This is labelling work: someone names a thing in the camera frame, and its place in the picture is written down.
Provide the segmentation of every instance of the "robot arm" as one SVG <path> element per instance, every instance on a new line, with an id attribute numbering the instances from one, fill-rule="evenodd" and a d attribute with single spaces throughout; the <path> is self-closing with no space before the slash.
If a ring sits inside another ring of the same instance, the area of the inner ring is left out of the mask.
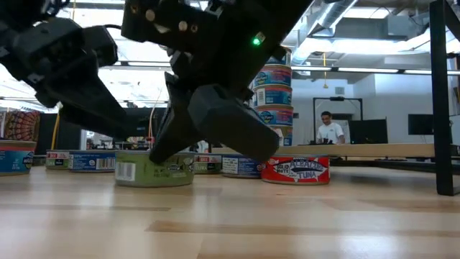
<path id="1" fill-rule="evenodd" d="M 205 11 L 177 0 L 126 0 L 121 34 L 169 47 L 170 105 L 150 160 L 162 162 L 207 139 L 255 160 L 278 149 L 279 137 L 244 102 L 248 89 L 312 1 L 210 0 Z"/>
<path id="2" fill-rule="evenodd" d="M 178 0 L 126 0 L 121 34 L 168 47 L 174 72 L 165 74 L 170 103 L 150 160 L 161 163 L 203 139 L 260 161 L 275 153 L 277 134 L 244 103 L 253 94 L 248 85 L 270 56 L 284 56 L 280 43 L 311 2 L 210 0 L 201 11 Z M 46 107 L 60 101 L 63 119 L 128 137 L 137 122 L 98 77 L 99 67 L 118 59 L 115 42 L 104 26 L 53 18 L 68 3 L 1 1 L 0 63 Z"/>
<path id="3" fill-rule="evenodd" d="M 137 122 L 129 121 L 98 77 L 99 67 L 118 60 L 116 44 L 104 26 L 83 29 L 70 19 L 54 18 L 68 2 L 2 1 L 0 63 L 30 85 L 44 106 L 53 108 L 60 101 L 63 119 L 128 137 Z"/>

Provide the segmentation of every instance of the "tuna can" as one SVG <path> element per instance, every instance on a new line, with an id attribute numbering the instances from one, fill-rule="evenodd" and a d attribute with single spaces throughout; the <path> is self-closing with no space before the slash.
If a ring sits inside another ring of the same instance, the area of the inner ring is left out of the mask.
<path id="1" fill-rule="evenodd" d="M 46 168 L 52 170 L 67 170 L 69 166 L 68 150 L 47 150 Z"/>
<path id="2" fill-rule="evenodd" d="M 0 140 L 0 176 L 30 173 L 35 145 L 30 141 Z"/>
<path id="3" fill-rule="evenodd" d="M 254 89 L 254 96 L 254 107 L 268 104 L 291 105 L 293 89 L 283 85 L 259 86 Z"/>
<path id="4" fill-rule="evenodd" d="M 115 171 L 115 151 L 71 150 L 68 169 L 75 173 L 112 173 Z"/>
<path id="5" fill-rule="evenodd" d="M 194 174 L 216 174 L 222 169 L 222 155 L 198 154 L 193 162 Z"/>
<path id="6" fill-rule="evenodd" d="M 46 155 L 34 155 L 32 159 L 32 166 L 46 165 Z"/>
<path id="7" fill-rule="evenodd" d="M 292 126 L 294 108 L 288 105 L 265 105 L 254 108 L 260 119 L 271 126 Z"/>
<path id="8" fill-rule="evenodd" d="M 270 84 L 290 86 L 293 71 L 285 65 L 266 65 L 254 79 L 254 87 Z"/>
<path id="9" fill-rule="evenodd" d="M 243 155 L 222 155 L 222 175 L 232 178 L 260 178 L 263 164 Z"/>
<path id="10" fill-rule="evenodd" d="M 149 155 L 148 151 L 118 151 L 116 184 L 130 187 L 174 187 L 193 182 L 195 153 L 178 153 L 161 164 L 150 161 Z"/>
<path id="11" fill-rule="evenodd" d="M 269 183 L 321 185 L 330 179 L 327 155 L 275 155 L 262 170 L 262 180 Z"/>
<path id="12" fill-rule="evenodd" d="M 286 49 L 286 55 L 282 57 L 281 60 L 278 60 L 274 57 L 270 57 L 266 64 L 267 65 L 286 65 L 290 67 L 290 60 L 291 60 L 291 56 L 293 55 L 292 50 L 287 47 L 285 47 L 285 49 Z"/>
<path id="13" fill-rule="evenodd" d="M 280 147 L 293 145 L 293 128 L 291 126 L 272 126 L 272 129 L 280 136 Z"/>

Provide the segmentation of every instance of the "can label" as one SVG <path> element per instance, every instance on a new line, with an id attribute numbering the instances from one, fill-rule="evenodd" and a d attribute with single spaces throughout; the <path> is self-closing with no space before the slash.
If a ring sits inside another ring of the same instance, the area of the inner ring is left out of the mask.
<path id="1" fill-rule="evenodd" d="M 68 167 L 68 151 L 48 151 L 46 152 L 46 166 L 48 167 Z"/>
<path id="2" fill-rule="evenodd" d="M 282 57 L 281 60 L 278 60 L 274 57 L 270 57 L 267 61 L 267 65 L 287 65 L 290 66 L 291 52 L 287 51 L 286 55 Z"/>
<path id="3" fill-rule="evenodd" d="M 266 87 L 257 89 L 254 96 L 254 106 L 267 104 L 290 105 L 292 99 L 292 90 L 282 87 Z"/>
<path id="4" fill-rule="evenodd" d="M 258 109 L 260 119 L 268 125 L 293 125 L 294 111 L 292 109 Z"/>
<path id="5" fill-rule="evenodd" d="M 68 168 L 75 171 L 113 171 L 115 153 L 72 152 L 69 155 Z"/>
<path id="6" fill-rule="evenodd" d="M 220 163 L 195 162 L 193 164 L 193 172 L 195 173 L 218 172 L 220 170 L 221 170 Z"/>
<path id="7" fill-rule="evenodd" d="M 290 147 L 293 145 L 293 128 L 286 127 L 273 127 L 273 130 L 280 137 L 280 146 Z"/>
<path id="8" fill-rule="evenodd" d="M 290 86 L 292 70 L 289 67 L 281 65 L 265 66 L 254 79 L 254 87 L 268 84 L 280 84 Z"/>
<path id="9" fill-rule="evenodd" d="M 328 183 L 328 157 L 273 157 L 262 171 L 262 179 L 286 183 Z"/>
<path id="10" fill-rule="evenodd" d="M 57 166 L 57 167 L 68 168 L 68 166 L 69 166 L 68 163 L 69 163 L 68 159 L 50 159 L 50 158 L 47 158 L 47 160 L 46 160 L 46 166 Z"/>
<path id="11" fill-rule="evenodd" d="M 221 163 L 222 156 L 221 155 L 196 155 L 195 156 L 195 163 L 196 162 L 203 162 L 203 163 Z"/>
<path id="12" fill-rule="evenodd" d="M 263 166 L 255 160 L 240 155 L 226 155 L 222 158 L 222 173 L 260 177 Z"/>
<path id="13" fill-rule="evenodd" d="M 34 152 L 27 150 L 0 150 L 0 173 L 24 173 L 30 170 Z"/>
<path id="14" fill-rule="evenodd" d="M 115 179 L 140 186 L 174 186 L 193 180 L 193 156 L 173 155 L 161 164 L 152 163 L 148 154 L 116 155 Z"/>

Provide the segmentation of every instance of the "computer monitor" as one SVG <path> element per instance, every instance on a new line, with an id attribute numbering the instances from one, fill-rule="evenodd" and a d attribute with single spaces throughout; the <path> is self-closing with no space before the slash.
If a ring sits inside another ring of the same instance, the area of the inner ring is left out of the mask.
<path id="1" fill-rule="evenodd" d="M 367 119 L 350 121 L 349 127 L 351 144 L 388 143 L 386 119 Z"/>
<path id="2" fill-rule="evenodd" d="M 409 114 L 408 115 L 409 135 L 432 135 L 433 115 L 432 114 Z"/>

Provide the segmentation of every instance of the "barcode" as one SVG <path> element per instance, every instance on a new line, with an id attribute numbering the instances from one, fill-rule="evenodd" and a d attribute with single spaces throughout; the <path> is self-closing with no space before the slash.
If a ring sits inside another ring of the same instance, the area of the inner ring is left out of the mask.
<path id="1" fill-rule="evenodd" d="M 115 179 L 120 181 L 134 181 L 136 179 L 136 164 L 118 162 L 115 167 Z"/>
<path id="2" fill-rule="evenodd" d="M 265 90 L 257 91 L 257 105 L 265 105 Z"/>
<path id="3" fill-rule="evenodd" d="M 98 158 L 96 159 L 96 170 L 114 169 L 115 158 Z"/>
<path id="4" fill-rule="evenodd" d="M 67 164 L 68 169 L 73 169 L 73 155 L 69 155 L 69 162 Z"/>

